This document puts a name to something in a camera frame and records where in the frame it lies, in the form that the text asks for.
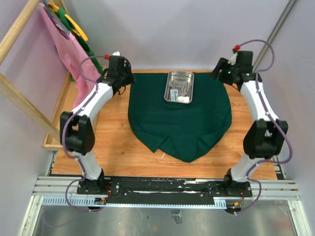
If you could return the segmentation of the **dark green surgical cloth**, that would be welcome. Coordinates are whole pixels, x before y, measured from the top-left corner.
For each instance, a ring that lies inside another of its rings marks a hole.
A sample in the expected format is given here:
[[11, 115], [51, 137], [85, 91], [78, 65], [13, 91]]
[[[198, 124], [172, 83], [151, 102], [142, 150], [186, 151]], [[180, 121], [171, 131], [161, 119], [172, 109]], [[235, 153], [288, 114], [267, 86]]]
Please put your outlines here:
[[192, 101], [164, 99], [166, 73], [136, 73], [130, 87], [128, 121], [150, 151], [162, 150], [184, 162], [206, 155], [232, 123], [231, 105], [223, 83], [209, 73], [196, 73]]

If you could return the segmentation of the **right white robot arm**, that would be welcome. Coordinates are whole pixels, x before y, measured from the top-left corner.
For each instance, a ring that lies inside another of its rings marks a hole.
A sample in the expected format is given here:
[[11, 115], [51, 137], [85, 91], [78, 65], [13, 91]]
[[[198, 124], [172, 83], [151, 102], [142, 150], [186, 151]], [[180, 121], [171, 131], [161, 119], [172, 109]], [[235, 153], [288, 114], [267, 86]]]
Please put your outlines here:
[[212, 72], [215, 80], [237, 86], [253, 119], [243, 139], [244, 154], [224, 176], [223, 191], [230, 197], [240, 192], [240, 184], [247, 182], [260, 164], [275, 163], [272, 158], [280, 153], [288, 131], [287, 121], [280, 120], [271, 109], [260, 76], [250, 68], [220, 58]]

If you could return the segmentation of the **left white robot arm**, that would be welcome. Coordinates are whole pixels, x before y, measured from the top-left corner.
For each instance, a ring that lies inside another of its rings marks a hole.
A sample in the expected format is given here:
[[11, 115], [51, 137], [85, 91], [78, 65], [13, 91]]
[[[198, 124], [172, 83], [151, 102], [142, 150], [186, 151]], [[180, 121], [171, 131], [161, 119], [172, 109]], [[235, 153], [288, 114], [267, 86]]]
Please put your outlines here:
[[96, 160], [93, 148], [95, 133], [92, 122], [101, 108], [115, 94], [121, 95], [134, 83], [131, 64], [119, 52], [105, 55], [109, 64], [93, 82], [92, 91], [70, 112], [60, 115], [60, 143], [65, 154], [75, 159], [81, 170], [79, 184], [84, 192], [101, 194], [105, 190], [103, 169]]

